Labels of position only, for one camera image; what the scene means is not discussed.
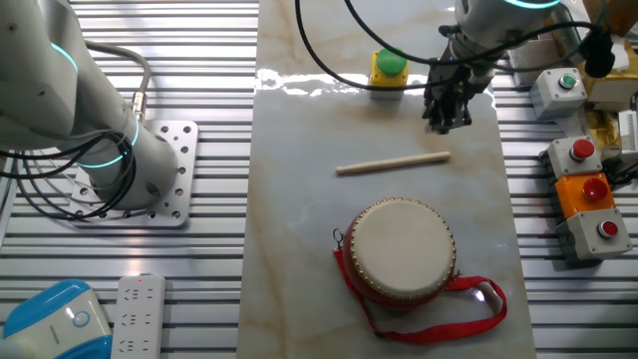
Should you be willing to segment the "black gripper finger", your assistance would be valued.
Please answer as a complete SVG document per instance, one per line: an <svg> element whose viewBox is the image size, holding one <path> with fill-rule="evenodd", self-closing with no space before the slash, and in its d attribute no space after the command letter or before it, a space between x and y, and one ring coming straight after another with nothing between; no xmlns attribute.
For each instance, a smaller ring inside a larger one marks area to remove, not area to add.
<svg viewBox="0 0 638 359"><path fill-rule="evenodd" d="M470 126L473 122L468 109L469 100L463 94L452 93L446 102L446 128Z"/></svg>
<svg viewBox="0 0 638 359"><path fill-rule="evenodd" d="M436 99L424 100L425 110L422 118L427 122L426 132L446 135L449 129L445 125L445 115L440 102Z"/></svg>

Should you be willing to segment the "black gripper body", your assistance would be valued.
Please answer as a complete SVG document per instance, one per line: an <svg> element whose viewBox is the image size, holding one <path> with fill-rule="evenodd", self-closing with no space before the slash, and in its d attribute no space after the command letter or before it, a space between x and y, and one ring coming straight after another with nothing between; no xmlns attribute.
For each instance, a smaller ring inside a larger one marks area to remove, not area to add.
<svg viewBox="0 0 638 359"><path fill-rule="evenodd" d="M430 100L440 100L452 93L456 85L462 87L467 100L486 89L486 60L474 60L460 65L436 65L430 68L429 82L440 85L428 88Z"/></svg>

